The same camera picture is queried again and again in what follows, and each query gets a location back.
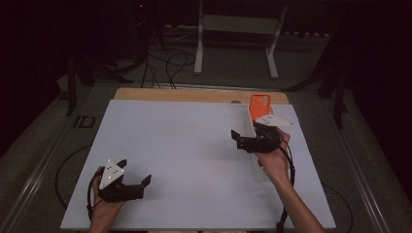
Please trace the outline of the black tripod stand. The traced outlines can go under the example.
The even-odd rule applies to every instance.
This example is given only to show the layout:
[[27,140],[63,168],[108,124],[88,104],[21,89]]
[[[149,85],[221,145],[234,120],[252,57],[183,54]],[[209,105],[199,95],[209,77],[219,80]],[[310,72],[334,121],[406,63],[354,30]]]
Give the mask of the black tripod stand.
[[119,83],[132,83],[132,80],[122,77],[120,73],[129,72],[137,66],[137,63],[133,63],[125,67],[110,69],[86,55],[70,57],[67,62],[67,90],[60,95],[63,100],[68,101],[66,115],[72,115],[77,107],[77,77],[86,85],[93,85],[95,82],[93,71],[96,70]]
[[333,119],[337,126],[342,129],[342,114],[347,110],[343,102],[345,92],[345,78],[346,74],[344,72],[335,69],[327,69],[326,71],[320,72],[318,74],[312,74],[310,78],[300,83],[297,83],[290,87],[282,88],[282,91],[295,92],[312,83],[323,81],[318,89],[318,95],[320,98],[326,99],[334,94]]

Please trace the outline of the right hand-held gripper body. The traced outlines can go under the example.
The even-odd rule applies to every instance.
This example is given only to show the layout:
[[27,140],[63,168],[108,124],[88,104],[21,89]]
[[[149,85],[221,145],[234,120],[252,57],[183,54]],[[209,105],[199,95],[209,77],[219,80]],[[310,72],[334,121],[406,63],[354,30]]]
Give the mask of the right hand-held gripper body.
[[236,146],[246,152],[272,152],[280,146],[280,135],[277,131],[280,126],[293,126],[293,123],[274,114],[252,120],[248,125],[251,135],[240,135]]

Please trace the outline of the black rectangular floor frame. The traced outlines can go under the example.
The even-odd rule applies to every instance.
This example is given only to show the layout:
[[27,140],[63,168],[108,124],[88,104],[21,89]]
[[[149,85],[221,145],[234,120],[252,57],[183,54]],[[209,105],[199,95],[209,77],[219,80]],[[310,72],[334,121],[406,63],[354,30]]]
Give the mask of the black rectangular floor frame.
[[96,118],[94,116],[77,116],[74,128],[92,128],[95,121]]

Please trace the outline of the person's right hand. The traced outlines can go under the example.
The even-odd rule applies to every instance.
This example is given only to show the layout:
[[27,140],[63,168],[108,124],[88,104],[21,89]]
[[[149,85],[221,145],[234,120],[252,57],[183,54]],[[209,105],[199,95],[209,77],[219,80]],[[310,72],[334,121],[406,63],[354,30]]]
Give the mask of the person's right hand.
[[289,155],[288,142],[291,136],[281,129],[277,129],[280,135],[280,146],[272,152],[255,152],[257,164],[264,170],[266,176],[276,187],[282,184],[290,184],[289,179]]

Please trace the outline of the orange phone case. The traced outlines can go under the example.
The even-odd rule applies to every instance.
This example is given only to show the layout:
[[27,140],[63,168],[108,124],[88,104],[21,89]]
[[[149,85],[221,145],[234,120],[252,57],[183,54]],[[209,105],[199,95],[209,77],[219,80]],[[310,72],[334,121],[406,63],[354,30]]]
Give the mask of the orange phone case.
[[251,120],[256,120],[271,113],[270,96],[253,94],[250,98],[249,113]]

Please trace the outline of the long white plastic tray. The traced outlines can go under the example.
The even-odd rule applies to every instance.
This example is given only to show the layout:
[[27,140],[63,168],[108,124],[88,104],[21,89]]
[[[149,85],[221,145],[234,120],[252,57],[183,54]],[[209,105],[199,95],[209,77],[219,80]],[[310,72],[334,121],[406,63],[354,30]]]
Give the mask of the long white plastic tray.
[[279,126],[289,123],[276,116],[270,105],[259,107],[257,104],[251,104],[249,117],[250,121],[246,128],[252,140],[247,147],[247,152],[269,153],[279,149],[287,157],[290,177],[294,179],[292,157],[288,154],[289,145],[279,132]]

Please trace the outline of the person's left hand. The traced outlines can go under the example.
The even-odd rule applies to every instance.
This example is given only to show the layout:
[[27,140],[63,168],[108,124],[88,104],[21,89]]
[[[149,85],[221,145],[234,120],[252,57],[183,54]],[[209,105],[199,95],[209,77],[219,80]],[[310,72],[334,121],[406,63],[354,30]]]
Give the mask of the person's left hand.
[[108,233],[124,205],[124,202],[107,203],[102,200],[98,196],[99,183],[99,178],[96,178],[92,184],[92,216],[88,233]]

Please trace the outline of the metal floor rail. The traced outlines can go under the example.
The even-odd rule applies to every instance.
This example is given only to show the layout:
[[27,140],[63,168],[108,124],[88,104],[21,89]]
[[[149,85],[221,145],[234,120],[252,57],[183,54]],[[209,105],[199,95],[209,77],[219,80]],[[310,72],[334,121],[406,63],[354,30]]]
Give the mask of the metal floor rail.
[[69,233],[60,222],[96,131],[74,123],[97,115],[90,94],[71,116],[54,100],[0,158],[0,233]]
[[252,88],[252,87],[233,87],[233,86],[213,86],[213,85],[196,85],[196,84],[147,84],[143,86],[138,83],[96,83],[94,86],[106,87],[132,87],[132,88],[154,88],[154,89],[201,89],[201,90],[231,90],[231,91],[257,91],[257,92],[282,92],[279,88]]
[[337,126],[335,122],[332,110],[327,101],[321,102],[323,109],[326,113],[327,121],[333,128],[335,134],[337,135],[339,144],[343,149],[344,157],[348,163],[351,175],[353,177],[354,183],[360,193],[360,198],[368,212],[369,218],[371,219],[372,225],[377,233],[391,233],[388,223],[382,215],[381,209],[377,203],[375,195],[373,194],[363,172],[356,160],[356,155],[352,150],[347,137],[345,136],[342,129]]

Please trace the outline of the white metal stand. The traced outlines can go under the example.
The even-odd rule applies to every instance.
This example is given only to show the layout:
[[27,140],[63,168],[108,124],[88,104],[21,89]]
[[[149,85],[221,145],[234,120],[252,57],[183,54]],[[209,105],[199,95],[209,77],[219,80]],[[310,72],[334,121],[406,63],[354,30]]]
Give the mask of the white metal stand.
[[202,73],[203,64],[203,31],[220,31],[235,33],[255,33],[271,35],[273,40],[269,47],[265,49],[266,61],[270,73],[270,78],[279,78],[277,66],[274,59],[276,49],[284,20],[288,11],[288,5],[283,5],[277,18],[266,17],[236,17],[208,15],[203,13],[204,0],[198,0],[198,24],[197,24],[197,48],[194,60],[194,74]]

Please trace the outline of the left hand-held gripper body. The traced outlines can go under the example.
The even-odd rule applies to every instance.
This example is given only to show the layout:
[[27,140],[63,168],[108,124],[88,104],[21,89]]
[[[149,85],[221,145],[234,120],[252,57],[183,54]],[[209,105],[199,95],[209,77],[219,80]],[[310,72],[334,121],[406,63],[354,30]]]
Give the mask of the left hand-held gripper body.
[[108,160],[99,183],[98,196],[107,203],[118,203],[142,199],[144,188],[141,184],[126,185],[122,182],[124,168]]

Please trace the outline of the white table board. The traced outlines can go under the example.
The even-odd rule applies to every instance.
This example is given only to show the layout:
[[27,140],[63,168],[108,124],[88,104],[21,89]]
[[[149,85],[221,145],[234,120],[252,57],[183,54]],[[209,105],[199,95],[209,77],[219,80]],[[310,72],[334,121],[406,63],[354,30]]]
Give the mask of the white table board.
[[113,100],[61,222],[89,226],[86,190],[98,166],[126,160],[124,182],[150,177],[126,203],[117,230],[272,230],[283,211],[273,184],[230,133],[245,131],[247,106]]

